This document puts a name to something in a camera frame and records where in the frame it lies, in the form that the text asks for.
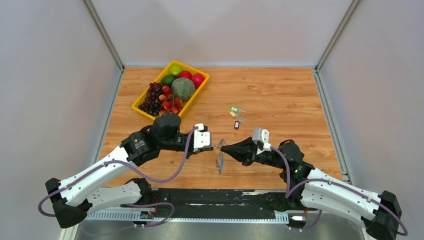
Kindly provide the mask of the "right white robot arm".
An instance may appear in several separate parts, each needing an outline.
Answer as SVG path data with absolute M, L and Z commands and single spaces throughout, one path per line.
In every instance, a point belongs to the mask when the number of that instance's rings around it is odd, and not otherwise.
M 364 228 L 376 240 L 408 235 L 393 193 L 364 190 L 330 176 L 305 162 L 305 155 L 292 139 L 273 147 L 249 137 L 220 150 L 246 167 L 259 163 L 281 169 L 285 201 L 292 209 L 305 207 L 337 215 Z

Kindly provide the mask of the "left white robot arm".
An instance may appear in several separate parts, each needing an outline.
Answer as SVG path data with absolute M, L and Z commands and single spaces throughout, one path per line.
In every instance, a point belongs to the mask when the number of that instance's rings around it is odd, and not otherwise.
M 153 190 L 150 185 L 166 183 L 182 170 L 166 179 L 146 176 L 137 168 L 158 158 L 162 150 L 183 152 L 183 159 L 204 151 L 212 151 L 212 134 L 206 125 L 198 123 L 188 133 L 180 131 L 182 119 L 176 113 L 164 113 L 151 125 L 131 133 L 120 145 L 104 158 L 76 175 L 59 180 L 51 178 L 45 183 L 53 213 L 43 211 L 43 201 L 38 204 L 39 212 L 56 218 L 62 229 L 81 223 L 87 216 L 99 210 L 139 205 L 151 207 Z

